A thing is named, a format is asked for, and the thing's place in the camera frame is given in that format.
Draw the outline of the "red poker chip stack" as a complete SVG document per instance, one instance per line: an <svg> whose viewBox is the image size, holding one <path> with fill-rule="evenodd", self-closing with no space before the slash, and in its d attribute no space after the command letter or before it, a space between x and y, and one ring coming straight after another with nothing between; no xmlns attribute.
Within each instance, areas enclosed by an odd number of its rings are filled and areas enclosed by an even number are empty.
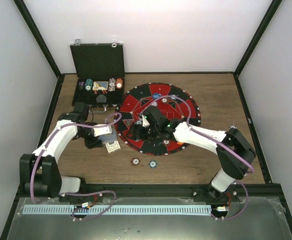
<svg viewBox="0 0 292 240"><path fill-rule="evenodd" d="M140 164L140 160L138 158L133 158L130 163L132 166L138 166Z"/></svg>

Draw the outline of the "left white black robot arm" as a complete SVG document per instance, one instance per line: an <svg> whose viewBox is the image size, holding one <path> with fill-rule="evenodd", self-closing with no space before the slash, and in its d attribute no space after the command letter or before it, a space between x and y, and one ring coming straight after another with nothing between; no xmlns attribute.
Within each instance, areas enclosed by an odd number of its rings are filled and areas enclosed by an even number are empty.
<svg viewBox="0 0 292 240"><path fill-rule="evenodd" d="M56 125L46 140L31 154L19 159L19 180L21 191L29 194L33 203L40 197L55 198L70 194L77 202L83 202L88 189L82 180L74 176L61 176L58 161L69 144L76 137L83 138L88 149L103 144L101 138L113 133L112 124L87 123L89 106L77 102L73 111L59 116Z"/></svg>

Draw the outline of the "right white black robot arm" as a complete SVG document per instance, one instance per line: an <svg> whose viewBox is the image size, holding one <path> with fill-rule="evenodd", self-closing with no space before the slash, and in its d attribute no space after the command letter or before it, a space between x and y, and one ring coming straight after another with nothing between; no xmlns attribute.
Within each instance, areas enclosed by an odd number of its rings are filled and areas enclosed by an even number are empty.
<svg viewBox="0 0 292 240"><path fill-rule="evenodd" d="M215 202L226 196L226 190L237 180L254 173L252 162L256 151L243 134L231 127L227 131L210 130L179 119L161 123L144 119L130 127L132 139L151 140L157 137L167 141L194 145L217 155L221 169L208 187L209 198Z"/></svg>

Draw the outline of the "blue card deck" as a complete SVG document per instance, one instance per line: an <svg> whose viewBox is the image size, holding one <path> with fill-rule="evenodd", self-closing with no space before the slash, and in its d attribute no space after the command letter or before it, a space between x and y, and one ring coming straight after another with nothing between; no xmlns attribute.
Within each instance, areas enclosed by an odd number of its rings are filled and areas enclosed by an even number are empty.
<svg viewBox="0 0 292 240"><path fill-rule="evenodd" d="M98 139L101 140L102 144L113 143L117 140L117 134L116 133L104 134L99 136Z"/></svg>

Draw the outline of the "teal poker chip stack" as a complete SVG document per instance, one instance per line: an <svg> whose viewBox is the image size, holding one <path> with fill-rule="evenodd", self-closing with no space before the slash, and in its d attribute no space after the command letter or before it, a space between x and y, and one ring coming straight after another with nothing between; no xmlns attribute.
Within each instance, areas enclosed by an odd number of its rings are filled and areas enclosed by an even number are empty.
<svg viewBox="0 0 292 240"><path fill-rule="evenodd" d="M149 162L149 167L150 167L150 168L156 168L156 167L157 167L157 162L156 162L155 160L151 160L151 161Z"/></svg>

